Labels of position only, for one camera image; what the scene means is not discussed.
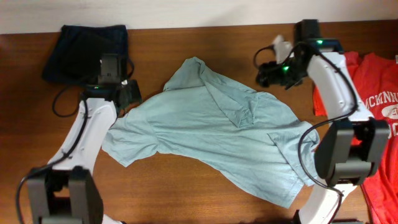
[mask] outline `red shirt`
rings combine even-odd
[[[362,185],[374,223],[398,223],[398,64],[375,54],[363,60],[357,52],[345,53],[354,85],[368,110],[390,127],[389,140],[376,175]],[[322,99],[313,93],[315,115],[326,115]]]

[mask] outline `light blue shirt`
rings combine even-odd
[[[164,92],[119,118],[103,150],[127,167],[156,152],[199,159],[242,190],[288,208],[304,184],[297,144],[310,127],[273,95],[255,90],[187,59]],[[302,150],[316,176],[312,131]]]

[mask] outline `wood grain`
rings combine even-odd
[[[129,53],[136,64],[134,78],[145,99],[159,93],[186,58],[197,56],[215,72],[247,86],[268,91],[288,104],[301,120],[316,123],[312,82],[289,91],[255,83],[253,53],[277,34],[292,40],[292,24],[192,29],[129,30]],[[325,37],[341,40],[346,50],[393,58],[398,52],[397,21],[322,24]],[[17,223],[14,194],[17,183],[33,166],[45,164],[60,147],[74,118],[58,118],[50,106],[61,85],[40,75],[58,33],[0,35],[0,223]],[[260,55],[260,61],[272,55]],[[59,101],[60,111],[73,111],[77,89]],[[321,136],[327,127],[318,130]],[[99,153],[94,178],[105,212],[128,223],[251,223],[292,218],[308,199],[305,187],[289,209],[243,192],[217,170],[198,160],[156,154],[124,168]],[[22,211],[30,220],[26,188]],[[358,188],[348,196],[338,218],[368,220]]]

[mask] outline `printed logo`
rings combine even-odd
[[[398,119],[398,105],[391,105],[383,108],[381,114],[386,118]]]

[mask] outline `cloth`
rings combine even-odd
[[[122,74],[127,74],[127,63],[134,69],[128,59],[126,26],[63,26],[42,78],[55,83],[96,84],[103,54],[121,56]]]
[[[156,152],[196,158],[247,193],[287,208],[304,184],[313,184],[297,157],[299,138],[310,126],[271,94],[212,72],[194,57],[163,93],[115,122],[103,150],[124,166]],[[303,144],[314,176],[318,143],[313,131]]]
[[[398,223],[398,65],[394,60],[357,52],[345,54],[354,85],[376,119],[385,119],[390,136],[376,175],[362,185],[374,223]],[[316,115],[326,115],[319,92],[314,91]]]

